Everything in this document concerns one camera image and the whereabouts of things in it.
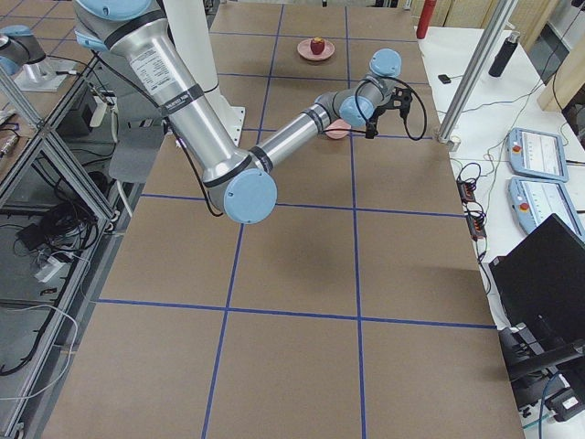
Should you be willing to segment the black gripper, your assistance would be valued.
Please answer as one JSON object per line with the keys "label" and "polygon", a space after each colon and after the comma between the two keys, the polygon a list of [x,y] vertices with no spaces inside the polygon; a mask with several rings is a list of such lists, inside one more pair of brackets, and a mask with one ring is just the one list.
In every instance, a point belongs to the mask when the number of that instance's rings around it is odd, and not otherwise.
{"label": "black gripper", "polygon": [[366,123],[366,139],[374,139],[377,136],[378,118],[386,111],[398,110],[399,116],[405,123],[410,113],[412,103],[412,91],[409,88],[396,87],[386,103],[379,105],[372,118]]}

